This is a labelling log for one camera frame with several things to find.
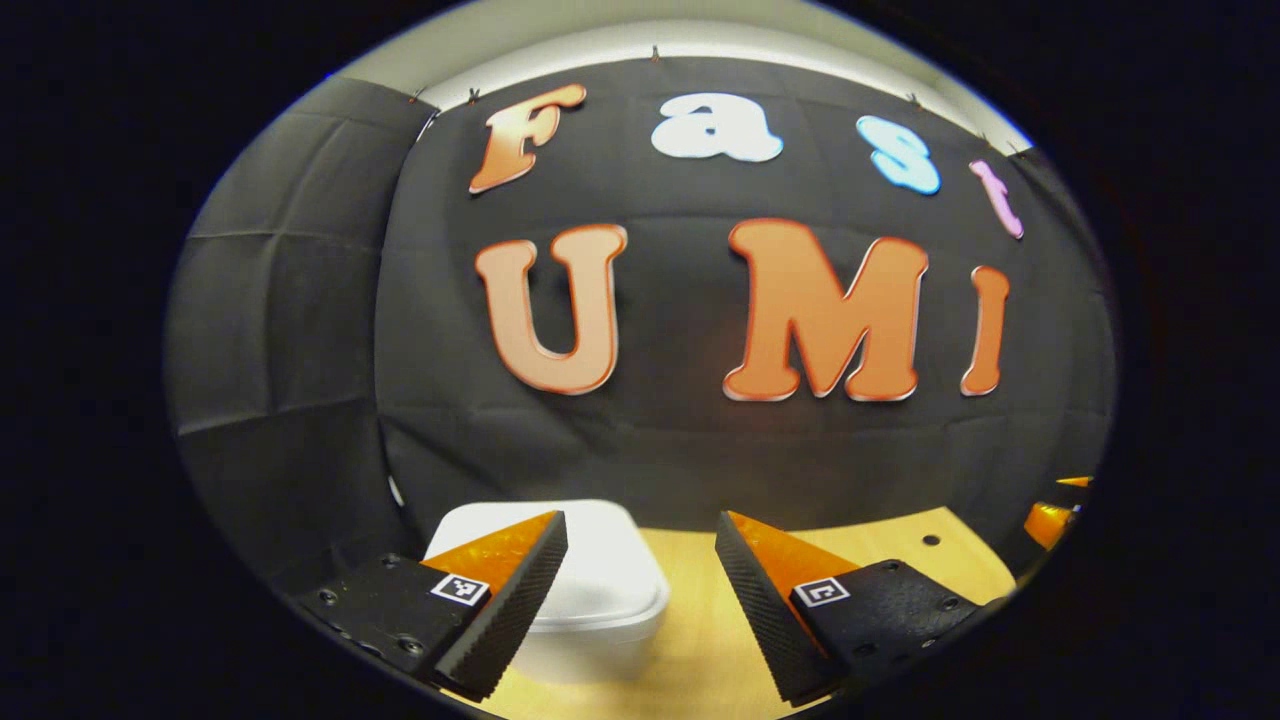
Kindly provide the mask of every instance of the wall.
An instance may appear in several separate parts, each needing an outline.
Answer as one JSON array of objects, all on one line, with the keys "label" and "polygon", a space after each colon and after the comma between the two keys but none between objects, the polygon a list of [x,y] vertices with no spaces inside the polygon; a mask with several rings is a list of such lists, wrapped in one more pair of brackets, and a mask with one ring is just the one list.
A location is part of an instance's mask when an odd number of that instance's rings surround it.
[{"label": "wall", "polygon": [[573,67],[646,58],[653,45],[664,56],[763,60],[901,97],[914,94],[1005,155],[1033,145],[934,65],[844,15],[797,0],[484,0],[402,33],[339,74],[416,94],[447,110],[466,102],[471,87],[493,92]]}]

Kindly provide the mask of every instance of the pink letter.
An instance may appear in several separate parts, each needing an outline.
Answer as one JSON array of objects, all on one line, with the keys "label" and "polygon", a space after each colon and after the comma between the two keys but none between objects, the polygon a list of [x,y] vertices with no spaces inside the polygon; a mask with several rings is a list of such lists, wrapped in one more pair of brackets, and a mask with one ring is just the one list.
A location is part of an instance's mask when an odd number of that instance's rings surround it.
[{"label": "pink letter", "polygon": [[1009,188],[1005,187],[1005,183],[1000,182],[996,173],[991,172],[991,167],[982,160],[969,163],[969,169],[973,170],[973,174],[982,178],[982,186],[987,188],[987,197],[991,199],[991,206],[996,209],[996,215],[1005,225],[1005,229],[1009,231],[1009,234],[1021,240],[1023,222],[1009,208]]}]

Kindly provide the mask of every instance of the orange letter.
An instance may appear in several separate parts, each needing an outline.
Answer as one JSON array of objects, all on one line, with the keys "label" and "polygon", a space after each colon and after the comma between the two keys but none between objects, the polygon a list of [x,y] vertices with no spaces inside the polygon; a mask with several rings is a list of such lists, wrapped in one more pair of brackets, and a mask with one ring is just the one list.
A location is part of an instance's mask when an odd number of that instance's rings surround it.
[{"label": "orange letter", "polygon": [[[489,133],[489,147],[484,152],[484,164],[476,177],[471,178],[471,195],[527,173],[536,158],[525,152],[525,140],[532,140],[538,146],[545,145],[556,135],[559,108],[573,108],[585,99],[586,88],[573,83],[494,113],[485,123],[485,127],[493,129]],[[538,114],[530,118],[535,111]]]},{"label": "orange letter", "polygon": [[1005,299],[1009,278],[995,268],[978,265],[970,274],[978,288],[978,337],[973,341],[973,361],[960,380],[960,392],[987,395],[1000,384],[1000,338],[1005,331]]},{"label": "orange letter", "polygon": [[787,363],[792,333],[809,386],[826,397],[867,340],[845,392],[854,400],[904,400],[915,391],[915,316],[929,258],[915,245],[882,237],[867,249],[849,292],[818,238],[791,220],[739,223],[730,247],[751,268],[751,316],[742,365],[724,377],[733,400],[785,400],[800,387]]},{"label": "orange letter", "polygon": [[582,395],[604,384],[618,361],[613,305],[613,259],[627,246],[618,225],[584,225],[552,241],[552,258],[568,269],[577,334],[568,355],[538,342],[529,305],[529,268],[538,249],[527,240],[499,242],[476,255],[476,272],[489,296],[489,320],[498,355],[517,378],[548,392]]}]

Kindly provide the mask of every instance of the letter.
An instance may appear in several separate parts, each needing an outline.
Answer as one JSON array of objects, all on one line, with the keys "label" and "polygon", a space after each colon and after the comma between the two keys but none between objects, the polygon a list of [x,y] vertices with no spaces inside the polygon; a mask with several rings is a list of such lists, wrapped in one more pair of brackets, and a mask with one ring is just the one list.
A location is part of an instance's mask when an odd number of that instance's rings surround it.
[{"label": "letter", "polygon": [[983,160],[969,163],[969,169],[982,179],[982,187],[987,190],[987,197],[991,200],[991,206],[996,210],[1000,223],[1005,225],[1009,234],[1021,240],[1023,222],[1018,219],[1018,215],[1014,215],[1014,210],[1009,206],[1009,188],[1000,182],[996,173],[991,170],[991,165]]},{"label": "letter", "polygon": [[[698,113],[701,108],[710,113]],[[782,152],[782,138],[769,133],[764,109],[737,95],[699,92],[663,102],[667,115],[649,141],[672,158],[710,158],[723,152],[735,160],[763,163]]]},{"label": "letter", "polygon": [[920,195],[933,195],[942,187],[942,178],[929,161],[929,147],[910,129],[874,115],[863,115],[858,120],[858,132],[876,147],[872,163],[888,182]]},{"label": "letter", "polygon": [[485,127],[492,128],[489,146],[480,172],[471,178],[471,195],[508,183],[532,169],[538,158],[525,152],[525,141],[532,140],[536,146],[545,145],[559,126],[559,109],[575,108],[585,99],[585,87],[566,85],[490,115],[485,122]]},{"label": "letter", "polygon": [[584,225],[552,241],[552,258],[568,269],[576,341],[567,355],[543,347],[529,304],[529,268],[538,249],[527,240],[499,242],[476,255],[484,278],[493,341],[503,364],[547,392],[582,395],[604,384],[618,361],[613,259],[627,246],[618,225]]},{"label": "letter", "polygon": [[895,401],[916,386],[913,368],[924,250],[893,237],[872,243],[858,277],[842,292],[836,272],[808,227],[756,219],[730,233],[730,247],[746,258],[751,306],[742,365],[724,377],[733,400],[785,400],[800,387],[790,366],[795,336],[809,386],[826,397],[858,347],[861,363],[845,392],[858,401]]},{"label": "letter", "polygon": [[1005,332],[1009,278],[986,265],[974,268],[969,277],[978,288],[978,337],[973,341],[973,360],[960,380],[960,392],[973,397],[987,395],[1000,384],[1000,341]]}]

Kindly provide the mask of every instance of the orange object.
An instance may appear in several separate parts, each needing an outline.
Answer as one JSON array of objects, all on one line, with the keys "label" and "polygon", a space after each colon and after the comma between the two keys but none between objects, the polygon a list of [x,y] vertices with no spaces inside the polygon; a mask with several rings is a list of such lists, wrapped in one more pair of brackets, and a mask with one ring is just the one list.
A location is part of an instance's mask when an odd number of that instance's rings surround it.
[{"label": "orange object", "polygon": [[1071,511],[1047,502],[1037,502],[1027,515],[1023,528],[1027,534],[1039,543],[1044,550],[1052,550],[1066,530],[1066,523],[1071,518]]},{"label": "orange object", "polygon": [[613,259],[627,246],[618,225],[582,225],[552,241],[552,258],[568,270],[573,332],[570,352],[553,352],[534,331],[529,269],[538,250],[527,240],[499,242],[476,255],[489,300],[493,342],[507,369],[525,384],[561,395],[582,395],[604,384],[618,363],[618,318],[613,301]]},{"label": "orange object", "polygon": [[970,273],[978,290],[978,338],[973,360],[960,380],[960,392],[970,397],[987,395],[1000,384],[1000,341],[1005,332],[1005,300],[1009,278],[995,268],[979,265]]},{"label": "orange object", "polygon": [[804,625],[804,620],[791,605],[791,589],[804,583],[833,578],[858,569],[858,565],[838,555],[832,555],[820,547],[794,538],[759,520],[739,515],[732,510],[728,511],[728,516],[801,625]]},{"label": "orange object", "polygon": [[561,108],[575,108],[585,99],[586,88],[575,82],[494,113],[485,123],[490,128],[489,146],[480,172],[471,178],[471,193],[524,177],[538,160],[532,152],[525,152],[525,141],[545,145],[559,127]]},{"label": "orange object", "polygon": [[846,291],[818,238],[800,223],[745,220],[730,232],[728,245],[746,258],[751,275],[742,365],[723,382],[731,400],[790,397],[800,387],[792,340],[817,397],[840,384],[859,347],[861,361],[845,383],[850,398],[886,402],[915,392],[915,322],[929,266],[924,250],[893,237],[877,240]]},{"label": "orange object", "polygon": [[489,583],[489,592],[497,596],[525,556],[543,537],[556,511],[543,512],[488,536],[476,538],[435,557],[422,565],[443,573],[453,573],[472,580]]}]

